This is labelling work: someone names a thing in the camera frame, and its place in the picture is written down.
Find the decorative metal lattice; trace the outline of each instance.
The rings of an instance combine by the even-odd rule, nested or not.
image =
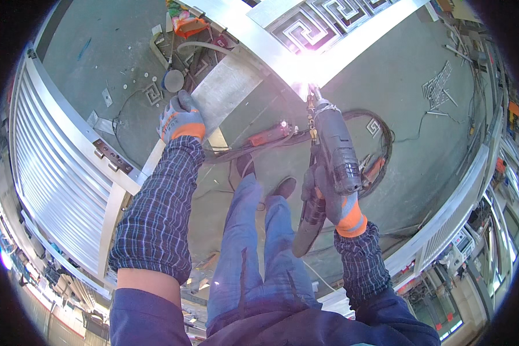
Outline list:
[[[391,4],[390,0],[307,0],[268,30],[295,54],[320,54]]]

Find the person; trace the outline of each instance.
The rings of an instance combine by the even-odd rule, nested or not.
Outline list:
[[[205,126],[194,100],[180,91],[160,116],[166,148],[117,226],[109,264],[117,271],[110,320],[112,345],[190,345],[180,285],[191,271],[187,244],[191,196],[204,161]],[[319,188],[344,288],[355,321],[322,311],[304,263],[291,251],[288,198],[294,178],[265,198],[265,278],[259,274],[255,212],[262,196],[253,162],[236,162],[242,178],[227,213],[219,263],[208,299],[203,345],[440,345],[436,331],[396,296],[379,247],[379,230],[359,209],[357,194],[335,195],[324,166],[304,175],[302,199]]]

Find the concrete floor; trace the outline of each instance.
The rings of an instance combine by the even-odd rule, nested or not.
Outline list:
[[[150,84],[154,75],[158,79],[163,76],[163,68],[148,48],[148,40],[150,29],[164,22],[163,1],[148,2],[142,6],[130,1],[96,3],[75,0],[48,48],[44,66],[84,119],[92,110],[96,110],[101,117],[112,119],[134,90]],[[82,59],[77,61],[77,55],[90,37],[89,47]],[[429,110],[421,85],[440,72],[446,60],[452,64],[452,75],[446,87],[450,88],[459,107],[447,101],[439,109],[449,112],[460,124],[448,117],[427,116],[419,139],[394,144],[385,179],[377,190],[360,201],[362,211],[369,220],[379,225],[382,234],[420,223],[427,213],[436,211],[450,195],[450,189],[445,189],[445,186],[459,181],[460,177],[455,172],[469,143],[469,121],[464,120],[469,114],[473,79],[469,65],[461,66],[461,60],[442,47],[449,42],[442,24],[422,23],[416,14],[412,14],[322,89],[323,96],[343,111],[366,108],[377,113],[394,131],[396,139],[401,140],[417,135],[419,121]],[[148,78],[144,77],[144,72],[149,73]],[[113,100],[109,108],[101,95],[107,86],[106,80]],[[285,101],[279,91],[278,86],[263,82],[229,115],[221,125],[229,144],[238,144],[249,135],[283,119],[293,121],[300,129],[305,128],[305,105],[293,101],[288,107],[281,106]],[[140,165],[157,141],[155,128],[160,109],[149,106],[143,96],[132,97],[123,108],[119,138],[129,156]],[[368,121],[367,118],[354,119],[347,123],[359,159],[368,153],[380,152],[380,134],[371,137],[366,129]],[[113,136],[106,134],[104,139],[118,149]],[[255,157],[255,167],[258,180],[264,186],[264,194],[285,176],[295,176],[299,188],[308,161],[309,142],[259,153]],[[220,250],[232,194],[210,190],[230,190],[228,168],[229,164],[225,163],[204,165],[200,169],[189,224],[189,248],[195,263],[208,257],[212,251]],[[236,170],[231,176],[236,186]],[[295,192],[288,202],[292,225],[296,229],[302,208],[299,193]],[[264,214],[264,211],[256,213],[261,272]],[[395,239],[381,238],[383,251],[395,243]],[[325,232],[319,236],[313,249],[323,249],[331,244],[332,232]],[[385,257],[395,249],[396,246],[387,251]],[[327,281],[341,278],[340,257],[334,249],[304,259]],[[192,276],[198,280],[211,277],[214,268],[193,272]],[[311,273],[311,278],[314,281],[316,275]],[[207,297],[208,290],[202,290],[200,295]]]

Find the welder's right hand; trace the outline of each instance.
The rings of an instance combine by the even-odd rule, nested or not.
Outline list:
[[[167,144],[180,136],[193,136],[202,142],[206,127],[192,96],[186,90],[180,90],[169,101],[169,107],[159,116],[160,126],[156,130]]]
[[[336,231],[343,237],[353,238],[365,232],[367,217],[361,213],[358,204],[358,193],[340,196],[336,193],[329,173],[323,164],[324,159],[319,147],[312,147],[311,152],[317,157],[317,162],[306,170],[302,185],[302,200],[311,199],[317,190],[325,198],[326,217],[336,226]]]

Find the welding gun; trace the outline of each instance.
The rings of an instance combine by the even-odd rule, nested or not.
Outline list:
[[[319,145],[323,164],[337,194],[351,195],[362,189],[358,159],[350,133],[340,110],[325,100],[316,85],[310,85],[308,96],[308,121],[311,144]],[[311,154],[310,166],[316,157]],[[304,202],[298,232],[292,244],[296,257],[306,254],[319,235],[325,222],[325,200],[318,188],[316,194]]]

